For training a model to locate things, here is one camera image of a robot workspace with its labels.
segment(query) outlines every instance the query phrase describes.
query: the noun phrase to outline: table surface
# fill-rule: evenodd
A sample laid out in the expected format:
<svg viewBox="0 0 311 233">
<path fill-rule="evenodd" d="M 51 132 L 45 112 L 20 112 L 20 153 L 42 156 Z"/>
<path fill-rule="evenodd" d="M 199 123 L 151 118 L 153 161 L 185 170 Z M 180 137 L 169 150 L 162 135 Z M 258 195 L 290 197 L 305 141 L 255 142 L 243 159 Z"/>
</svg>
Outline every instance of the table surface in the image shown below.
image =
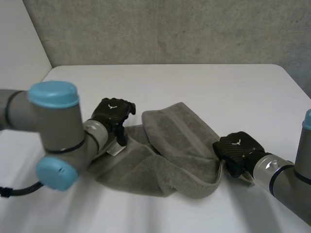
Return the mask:
<svg viewBox="0 0 311 233">
<path fill-rule="evenodd" d="M 184 102 L 218 135 L 246 131 L 267 151 L 294 161 L 311 100 L 275 65 L 122 65 L 54 68 L 47 80 L 74 83 L 83 120 L 104 97 L 137 106 L 141 113 Z M 0 134 L 0 184 L 21 188 L 36 182 L 44 154 L 36 133 Z M 167 198 L 114 191 L 83 175 L 68 191 L 46 187 L 0 199 L 3 233 L 306 233 L 311 228 L 258 185 L 225 176 L 202 200 L 178 193 Z"/>
</svg>

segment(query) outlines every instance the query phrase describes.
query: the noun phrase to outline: towel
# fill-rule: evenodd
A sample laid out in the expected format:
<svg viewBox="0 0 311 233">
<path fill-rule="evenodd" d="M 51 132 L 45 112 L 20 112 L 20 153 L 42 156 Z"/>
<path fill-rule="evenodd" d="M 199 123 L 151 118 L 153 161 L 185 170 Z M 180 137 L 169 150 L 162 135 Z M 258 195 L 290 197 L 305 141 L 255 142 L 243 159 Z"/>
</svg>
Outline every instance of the towel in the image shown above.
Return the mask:
<svg viewBox="0 0 311 233">
<path fill-rule="evenodd" d="M 88 167 L 104 186 L 130 193 L 167 197 L 178 191 L 200 199 L 218 187 L 224 169 L 213 151 L 219 136 L 180 102 L 146 111 L 142 125 L 125 129 L 127 146 L 104 154 Z"/>
</svg>

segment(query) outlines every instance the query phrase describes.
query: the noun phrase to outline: concrete wall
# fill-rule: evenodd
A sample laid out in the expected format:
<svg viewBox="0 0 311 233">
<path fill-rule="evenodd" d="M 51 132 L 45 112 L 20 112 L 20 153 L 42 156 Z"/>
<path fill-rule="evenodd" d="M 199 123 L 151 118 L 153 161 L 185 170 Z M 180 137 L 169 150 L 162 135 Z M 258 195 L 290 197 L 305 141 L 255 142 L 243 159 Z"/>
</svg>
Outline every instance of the concrete wall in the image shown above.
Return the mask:
<svg viewBox="0 0 311 233">
<path fill-rule="evenodd" d="M 310 0 L 24 0 L 52 65 L 284 67 L 311 96 Z"/>
</svg>

